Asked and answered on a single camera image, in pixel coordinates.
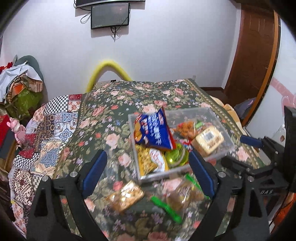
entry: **yellow arch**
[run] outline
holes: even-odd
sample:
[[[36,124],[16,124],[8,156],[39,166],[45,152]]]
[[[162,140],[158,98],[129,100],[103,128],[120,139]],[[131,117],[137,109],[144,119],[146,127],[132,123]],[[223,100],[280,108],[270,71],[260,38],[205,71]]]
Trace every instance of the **yellow arch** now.
[[[91,78],[87,84],[87,88],[86,88],[86,92],[89,92],[92,90],[94,84],[96,83],[96,79],[99,75],[99,73],[102,71],[102,69],[104,67],[112,67],[113,69],[115,69],[120,76],[126,80],[126,81],[132,81],[132,79],[128,76],[128,74],[123,70],[123,68],[120,67],[119,64],[117,64],[116,62],[114,62],[113,60],[104,60],[102,63],[100,63],[95,71],[93,72],[93,74],[91,75]]]

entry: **pink pig figurine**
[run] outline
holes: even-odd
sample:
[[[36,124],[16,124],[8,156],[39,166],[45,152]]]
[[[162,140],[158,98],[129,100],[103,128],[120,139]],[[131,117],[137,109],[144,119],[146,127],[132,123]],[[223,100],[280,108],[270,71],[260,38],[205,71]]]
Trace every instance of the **pink pig figurine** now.
[[[10,122],[6,123],[15,134],[15,139],[19,145],[25,144],[26,128],[20,124],[18,119],[10,118]]]

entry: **blue chip bag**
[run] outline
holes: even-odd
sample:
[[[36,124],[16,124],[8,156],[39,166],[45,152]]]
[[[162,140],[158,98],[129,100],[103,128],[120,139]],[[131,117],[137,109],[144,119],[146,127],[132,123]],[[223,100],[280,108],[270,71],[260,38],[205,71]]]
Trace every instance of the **blue chip bag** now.
[[[176,149],[163,108],[151,115],[139,115],[135,120],[136,144],[143,144],[162,151]]]

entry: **white cloth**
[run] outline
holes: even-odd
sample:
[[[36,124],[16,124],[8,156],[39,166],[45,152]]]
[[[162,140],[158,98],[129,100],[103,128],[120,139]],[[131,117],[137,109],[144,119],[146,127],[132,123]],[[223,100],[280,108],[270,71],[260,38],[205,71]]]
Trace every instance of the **white cloth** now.
[[[26,62],[3,70],[0,74],[0,102],[3,102],[7,95],[6,87],[13,81],[15,77],[23,73],[26,73],[28,77],[34,80],[41,80],[34,68],[30,65],[27,65]]]

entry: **power strip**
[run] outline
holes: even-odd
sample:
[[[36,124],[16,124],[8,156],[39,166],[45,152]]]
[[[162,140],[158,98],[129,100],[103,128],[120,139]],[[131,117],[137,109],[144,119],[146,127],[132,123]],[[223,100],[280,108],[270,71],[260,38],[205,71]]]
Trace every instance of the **power strip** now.
[[[113,83],[113,82],[116,82],[116,80],[106,80],[106,81],[97,82],[95,84],[95,87],[96,88],[100,88],[100,87],[102,87],[105,84],[109,84],[109,83]]]

